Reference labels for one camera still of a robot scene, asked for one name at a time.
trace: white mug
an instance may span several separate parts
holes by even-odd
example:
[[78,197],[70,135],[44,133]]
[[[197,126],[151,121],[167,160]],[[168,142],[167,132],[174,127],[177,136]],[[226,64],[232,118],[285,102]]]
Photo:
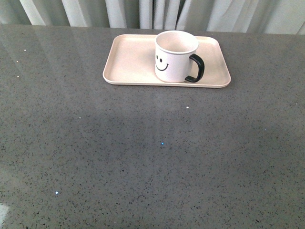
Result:
[[[155,72],[164,82],[182,83],[199,81],[204,73],[204,62],[195,54],[199,42],[193,35],[184,31],[165,31],[155,39]],[[196,78],[188,76],[192,61],[198,65]]]

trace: gray countertop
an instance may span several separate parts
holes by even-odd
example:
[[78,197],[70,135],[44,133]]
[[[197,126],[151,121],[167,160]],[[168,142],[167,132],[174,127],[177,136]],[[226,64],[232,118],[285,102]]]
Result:
[[305,36],[191,32],[221,89],[104,81],[116,36],[159,32],[0,25],[4,229],[305,228]]

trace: black handle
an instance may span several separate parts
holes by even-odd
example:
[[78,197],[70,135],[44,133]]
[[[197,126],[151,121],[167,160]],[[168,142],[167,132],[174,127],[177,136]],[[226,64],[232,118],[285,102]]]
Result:
[[199,80],[201,80],[203,73],[204,73],[204,62],[201,59],[200,56],[196,55],[196,54],[192,54],[190,55],[190,59],[195,61],[196,64],[198,65],[198,76],[197,78],[188,76],[185,78],[186,81],[191,82],[191,83],[195,83],[198,82]]

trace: tray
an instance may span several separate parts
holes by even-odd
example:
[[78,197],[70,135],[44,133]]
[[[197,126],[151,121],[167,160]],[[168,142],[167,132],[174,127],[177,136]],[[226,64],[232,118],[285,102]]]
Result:
[[[159,80],[154,72],[155,37],[156,35],[124,34],[114,38],[103,71],[105,81],[121,85],[209,88],[221,88],[230,83],[231,77],[219,43],[211,37],[196,37],[199,41],[196,54],[202,57],[205,64],[205,71],[200,81],[166,83]],[[198,67],[193,63],[190,75],[195,77],[197,72]]]

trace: curtain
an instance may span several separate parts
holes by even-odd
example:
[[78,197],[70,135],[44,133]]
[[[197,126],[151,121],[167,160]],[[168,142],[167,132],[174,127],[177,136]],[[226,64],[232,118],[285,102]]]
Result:
[[0,0],[0,23],[305,34],[305,0]]

